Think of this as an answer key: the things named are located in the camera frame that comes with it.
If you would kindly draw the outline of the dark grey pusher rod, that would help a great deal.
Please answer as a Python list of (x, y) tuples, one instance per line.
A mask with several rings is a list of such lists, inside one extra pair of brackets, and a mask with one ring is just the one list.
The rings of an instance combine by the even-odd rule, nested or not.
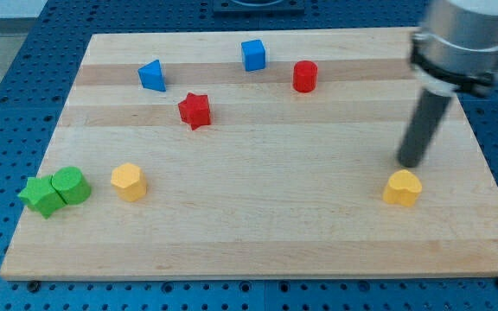
[(437, 127), (450, 105), (445, 97), (423, 89), (397, 153), (400, 165), (416, 168), (425, 156)]

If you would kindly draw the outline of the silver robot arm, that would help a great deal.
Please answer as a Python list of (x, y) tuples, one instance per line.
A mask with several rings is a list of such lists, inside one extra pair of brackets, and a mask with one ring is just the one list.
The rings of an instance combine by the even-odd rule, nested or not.
[(422, 90), (397, 152), (407, 168), (421, 163), (453, 96), (486, 98), (498, 83), (498, 0), (434, 0), (411, 43)]

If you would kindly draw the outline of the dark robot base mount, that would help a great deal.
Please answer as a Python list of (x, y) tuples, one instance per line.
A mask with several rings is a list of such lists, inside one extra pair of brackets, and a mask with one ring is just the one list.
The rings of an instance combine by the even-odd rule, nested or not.
[(213, 13), (302, 13), (304, 0), (212, 0)]

